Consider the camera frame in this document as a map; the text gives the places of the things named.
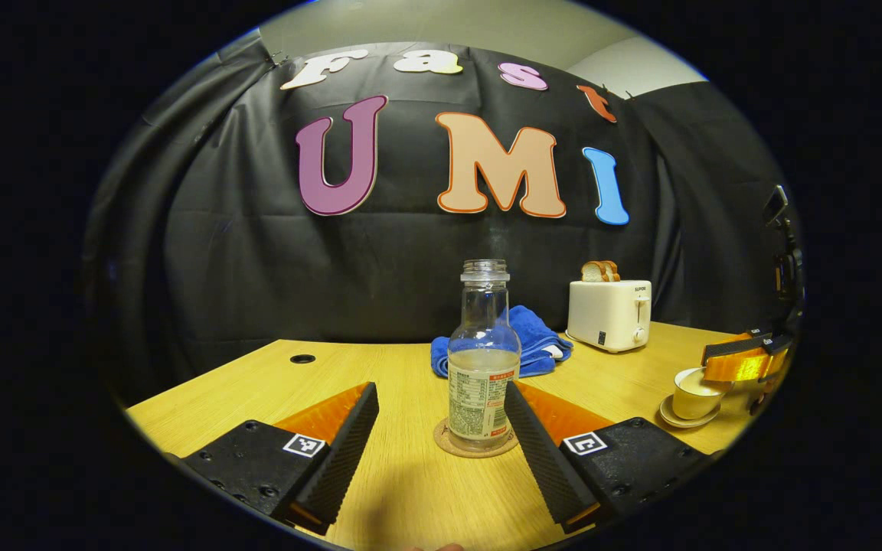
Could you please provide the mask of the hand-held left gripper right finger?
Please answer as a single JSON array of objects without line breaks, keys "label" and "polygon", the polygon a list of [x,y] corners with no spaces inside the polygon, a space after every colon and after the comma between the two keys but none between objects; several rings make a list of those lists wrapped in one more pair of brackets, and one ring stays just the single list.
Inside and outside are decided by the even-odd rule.
[{"label": "hand-held left gripper right finger", "polygon": [[711,455],[641,416],[612,422],[521,381],[505,388],[505,412],[565,533],[631,516],[711,463]]}]

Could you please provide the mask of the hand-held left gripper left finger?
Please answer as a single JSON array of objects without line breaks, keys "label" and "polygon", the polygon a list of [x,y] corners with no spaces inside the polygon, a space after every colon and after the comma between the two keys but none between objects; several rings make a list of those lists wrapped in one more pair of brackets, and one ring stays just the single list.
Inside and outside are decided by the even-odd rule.
[{"label": "hand-held left gripper left finger", "polygon": [[377,385],[365,381],[276,423],[239,422],[179,464],[276,522],[323,536],[378,413]]}]

